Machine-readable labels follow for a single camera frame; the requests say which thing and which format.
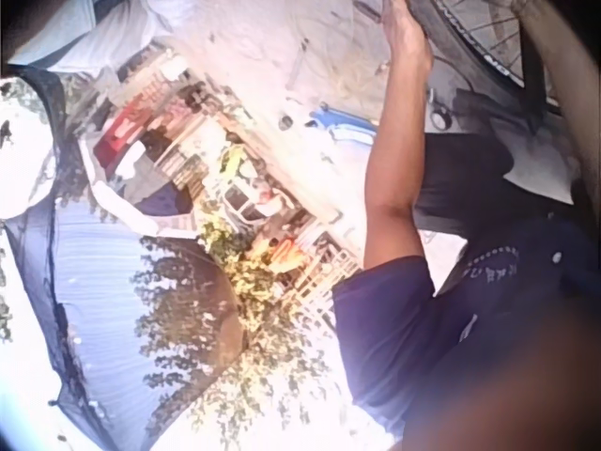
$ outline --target cable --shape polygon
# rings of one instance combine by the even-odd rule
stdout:
[[[371,85],[371,83],[377,78],[375,70],[367,68],[366,57],[361,52],[361,47],[355,45],[356,37],[356,23],[355,23],[355,8],[353,7],[352,1],[347,0],[348,4],[348,15],[342,17],[340,14],[334,12],[334,8],[328,8],[332,17],[335,17],[338,24],[332,26],[332,23],[322,21],[313,17],[302,16],[294,12],[294,7],[287,1],[286,8],[288,10],[288,20],[290,21],[290,27],[293,32],[297,35],[300,40],[309,39],[311,44],[309,45],[309,52],[316,56],[322,63],[326,70],[324,74],[312,67],[308,62],[305,62],[308,69],[319,78],[325,78],[333,82],[334,88],[337,91],[339,97],[347,99],[350,97],[357,98],[361,102],[361,96],[365,89]],[[311,39],[311,35],[305,33],[301,27],[301,21],[309,23],[316,23],[319,26],[325,28],[325,44],[319,47],[316,43],[320,42],[317,39]],[[349,24],[349,30],[341,29],[343,23]],[[347,47],[343,50],[337,50],[337,53],[341,55],[341,64],[336,65],[333,62],[331,54],[331,37],[332,33],[336,33],[347,40]],[[350,80],[349,74],[354,74],[354,79]]]

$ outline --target navy t-shirt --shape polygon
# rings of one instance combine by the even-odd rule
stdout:
[[[575,295],[599,299],[573,305],[599,318],[599,249],[559,219],[516,223],[469,243],[436,296],[423,257],[361,272],[333,290],[354,401],[401,437],[406,424],[494,372],[553,305]]]

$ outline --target shirt sleeve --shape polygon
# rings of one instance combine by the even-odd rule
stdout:
[[[333,289],[336,332],[356,405],[396,437],[426,369],[436,330],[423,257],[402,257]]]

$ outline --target black mesh net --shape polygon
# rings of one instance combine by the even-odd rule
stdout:
[[[195,241],[142,237],[66,195],[82,190],[67,186],[77,145],[60,82],[13,69],[44,101],[58,161],[50,195],[6,222],[62,381],[56,405],[102,449],[147,450],[241,351],[235,295]]]

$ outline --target bicycle wheel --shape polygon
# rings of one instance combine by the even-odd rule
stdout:
[[[411,10],[476,90],[560,113],[542,62],[509,8],[487,0],[429,0],[414,2]]]

